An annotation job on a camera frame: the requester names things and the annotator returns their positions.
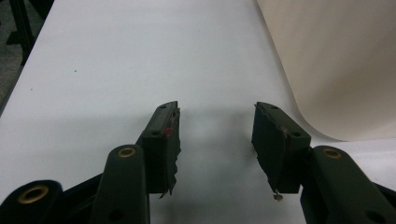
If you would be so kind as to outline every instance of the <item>beige paper roll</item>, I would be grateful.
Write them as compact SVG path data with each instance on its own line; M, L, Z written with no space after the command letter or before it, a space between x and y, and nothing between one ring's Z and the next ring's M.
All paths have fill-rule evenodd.
M396 1L258 2L315 129L348 141L396 137Z

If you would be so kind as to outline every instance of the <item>metal arm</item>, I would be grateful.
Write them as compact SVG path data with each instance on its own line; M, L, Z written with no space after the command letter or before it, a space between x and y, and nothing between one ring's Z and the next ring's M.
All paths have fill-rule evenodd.
M16 189L0 206L0 223L148 224L149 194L176 184L179 116L177 102L160 105L136 145L116 147L101 175L65 192L52 180Z
M311 148L310 139L280 108L257 103L252 144L276 199L302 185L308 224L396 223L395 192L372 183L345 151Z

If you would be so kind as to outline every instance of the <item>white surface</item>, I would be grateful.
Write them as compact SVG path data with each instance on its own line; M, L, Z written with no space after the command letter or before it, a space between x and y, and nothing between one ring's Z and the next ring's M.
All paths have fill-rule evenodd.
M336 142L302 121L255 1L69 0L55 2L0 118L0 200L33 180L68 189L101 173L173 100L177 185L151 196L151 223L304 223L299 196L274 201L257 163L257 101L396 189L395 139Z
M396 1L258 2L314 128L348 141L396 137Z

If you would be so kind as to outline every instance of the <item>bolt hole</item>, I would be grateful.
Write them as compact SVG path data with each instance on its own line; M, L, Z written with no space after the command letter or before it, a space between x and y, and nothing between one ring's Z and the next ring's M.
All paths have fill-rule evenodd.
M366 212L366 216L368 218L370 218L373 222L376 222L376 223L387 223L387 221L381 215L379 215L377 212L367 211Z
M300 133L292 133L291 135L293 135L294 137L300 137L301 136Z
M44 185L38 185L26 190L18 199L19 203L34 203L44 198L49 192L49 188Z
M136 149L132 148L132 147L125 147L123 149L121 149L117 154L119 155L119 157L131 157L136 153Z
M337 151L335 151L335 150L333 150L333 149L330 149L330 148L325 148L325 149L323 149L323 152L324 152L328 157L333 158L333 159L340 159L340 158L342 157L341 154L340 154L339 152L337 152Z
M108 220L112 222L120 221L125 217L125 214L120 209L113 210L108 214Z

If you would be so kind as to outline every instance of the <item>paper roll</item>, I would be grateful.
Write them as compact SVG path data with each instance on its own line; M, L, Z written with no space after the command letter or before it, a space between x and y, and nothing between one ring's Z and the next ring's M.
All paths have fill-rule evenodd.
M330 137L396 137L396 1L258 0L304 118Z

